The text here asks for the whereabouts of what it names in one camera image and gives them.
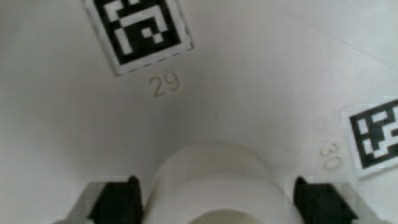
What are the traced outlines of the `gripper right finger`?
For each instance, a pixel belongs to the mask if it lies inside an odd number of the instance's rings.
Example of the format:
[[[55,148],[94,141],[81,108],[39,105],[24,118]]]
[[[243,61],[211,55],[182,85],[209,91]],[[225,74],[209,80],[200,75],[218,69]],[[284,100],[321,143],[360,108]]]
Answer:
[[[351,224],[358,219],[334,186],[294,180],[293,204],[303,224]]]

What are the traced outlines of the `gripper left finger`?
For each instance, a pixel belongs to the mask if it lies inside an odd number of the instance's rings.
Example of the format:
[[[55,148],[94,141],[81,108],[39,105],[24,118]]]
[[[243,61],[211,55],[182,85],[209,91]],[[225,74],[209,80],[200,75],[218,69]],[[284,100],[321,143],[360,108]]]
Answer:
[[[90,182],[65,217],[51,224],[142,224],[138,178]]]

